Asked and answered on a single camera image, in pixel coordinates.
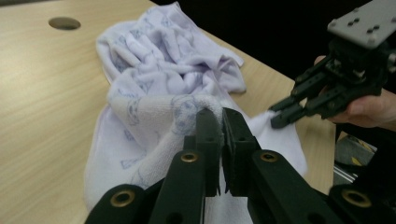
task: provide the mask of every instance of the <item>wooden table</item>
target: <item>wooden table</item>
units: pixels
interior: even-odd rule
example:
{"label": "wooden table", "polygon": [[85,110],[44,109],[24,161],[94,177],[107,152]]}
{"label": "wooden table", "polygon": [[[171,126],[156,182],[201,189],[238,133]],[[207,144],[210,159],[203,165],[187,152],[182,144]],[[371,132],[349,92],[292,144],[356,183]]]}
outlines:
{"label": "wooden table", "polygon": [[[109,88],[95,39],[151,6],[149,0],[65,0],[0,7],[0,223],[84,222],[83,173]],[[62,16],[81,27],[49,26]],[[292,80],[212,37],[246,61],[247,92],[233,98],[250,116],[290,94]],[[334,127],[313,117],[299,120],[297,129],[309,167],[304,178],[327,193]]]}

